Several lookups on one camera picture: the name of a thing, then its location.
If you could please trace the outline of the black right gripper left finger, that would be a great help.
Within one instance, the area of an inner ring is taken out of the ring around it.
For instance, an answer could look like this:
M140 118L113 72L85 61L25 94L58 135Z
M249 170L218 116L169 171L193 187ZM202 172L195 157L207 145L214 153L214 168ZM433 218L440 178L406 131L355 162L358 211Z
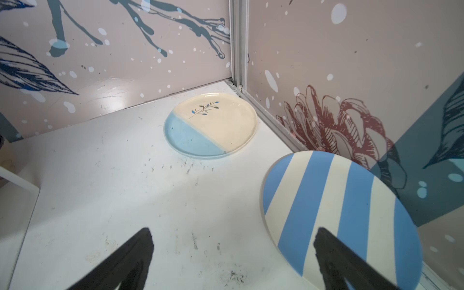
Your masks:
M71 290L142 290L152 261L154 244L145 227L80 279Z

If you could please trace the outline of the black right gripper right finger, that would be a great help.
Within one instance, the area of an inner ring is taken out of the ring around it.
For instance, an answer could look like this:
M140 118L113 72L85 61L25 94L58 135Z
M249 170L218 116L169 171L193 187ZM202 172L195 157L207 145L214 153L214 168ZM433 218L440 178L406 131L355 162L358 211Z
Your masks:
M327 229L315 236L316 258L327 290L397 290Z

